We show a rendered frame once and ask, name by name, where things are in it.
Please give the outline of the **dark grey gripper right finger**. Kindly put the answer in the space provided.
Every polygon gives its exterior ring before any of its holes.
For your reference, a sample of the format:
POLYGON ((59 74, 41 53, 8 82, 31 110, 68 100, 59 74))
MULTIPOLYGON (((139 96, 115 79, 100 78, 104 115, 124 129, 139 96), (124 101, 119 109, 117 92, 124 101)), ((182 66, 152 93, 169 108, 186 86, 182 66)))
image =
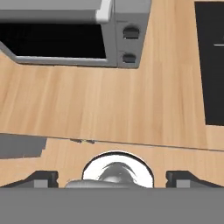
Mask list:
POLYGON ((215 183, 197 178, 189 171, 167 171, 165 177, 167 188, 220 187, 215 183))

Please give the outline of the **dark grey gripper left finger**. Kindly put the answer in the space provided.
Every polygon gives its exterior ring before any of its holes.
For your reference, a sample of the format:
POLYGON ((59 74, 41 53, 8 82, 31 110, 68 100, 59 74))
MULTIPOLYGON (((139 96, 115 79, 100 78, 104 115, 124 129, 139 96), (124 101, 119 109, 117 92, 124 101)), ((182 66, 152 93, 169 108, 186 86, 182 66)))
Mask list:
POLYGON ((35 171, 25 179, 3 185, 3 188, 58 188, 58 177, 57 171, 35 171))

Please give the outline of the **grey cupboard front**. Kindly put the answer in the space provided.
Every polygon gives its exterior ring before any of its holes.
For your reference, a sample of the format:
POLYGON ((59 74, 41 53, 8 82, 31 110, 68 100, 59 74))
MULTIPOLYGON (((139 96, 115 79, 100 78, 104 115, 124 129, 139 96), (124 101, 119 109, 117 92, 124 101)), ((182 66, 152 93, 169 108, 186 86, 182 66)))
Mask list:
POLYGON ((42 136, 0 134, 0 159, 36 158, 46 147, 42 136))

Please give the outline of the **round white knob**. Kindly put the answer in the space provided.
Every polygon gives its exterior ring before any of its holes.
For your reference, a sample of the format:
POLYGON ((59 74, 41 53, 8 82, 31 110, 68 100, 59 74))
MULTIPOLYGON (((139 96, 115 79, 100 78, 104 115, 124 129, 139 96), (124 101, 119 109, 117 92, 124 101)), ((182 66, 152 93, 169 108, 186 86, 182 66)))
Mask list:
POLYGON ((107 151, 92 158, 83 168, 81 179, 70 180, 66 188, 153 188, 151 168, 136 155, 107 151))

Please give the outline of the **black hob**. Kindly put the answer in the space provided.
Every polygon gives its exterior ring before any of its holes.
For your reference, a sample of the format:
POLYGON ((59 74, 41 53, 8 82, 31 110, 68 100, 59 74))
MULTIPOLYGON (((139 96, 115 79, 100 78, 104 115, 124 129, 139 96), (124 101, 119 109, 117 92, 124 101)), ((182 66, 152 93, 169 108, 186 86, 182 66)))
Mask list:
POLYGON ((224 2, 195 2, 206 125, 224 126, 224 2))

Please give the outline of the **grey toaster oven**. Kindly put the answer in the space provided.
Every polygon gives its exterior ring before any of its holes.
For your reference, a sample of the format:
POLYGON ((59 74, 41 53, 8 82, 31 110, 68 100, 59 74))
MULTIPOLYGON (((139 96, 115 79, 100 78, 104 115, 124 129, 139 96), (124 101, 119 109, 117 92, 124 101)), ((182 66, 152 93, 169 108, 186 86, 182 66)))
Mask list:
POLYGON ((0 0, 0 51, 18 64, 139 67, 152 0, 0 0))

